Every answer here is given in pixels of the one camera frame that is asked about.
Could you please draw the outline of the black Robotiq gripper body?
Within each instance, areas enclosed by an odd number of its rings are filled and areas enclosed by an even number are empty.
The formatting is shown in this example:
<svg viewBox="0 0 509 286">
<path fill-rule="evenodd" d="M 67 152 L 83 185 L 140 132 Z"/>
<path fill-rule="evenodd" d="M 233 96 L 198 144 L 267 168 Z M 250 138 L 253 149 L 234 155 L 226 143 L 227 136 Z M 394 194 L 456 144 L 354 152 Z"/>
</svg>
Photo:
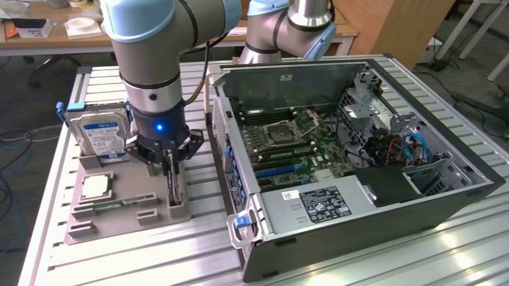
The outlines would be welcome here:
<svg viewBox="0 0 509 286">
<path fill-rule="evenodd" d="M 143 137 L 162 142 L 162 149 L 173 151 L 190 134 L 185 116 L 185 101 L 170 110 L 159 113 L 146 113 L 132 107 L 134 122 L 138 133 Z"/>
</svg>

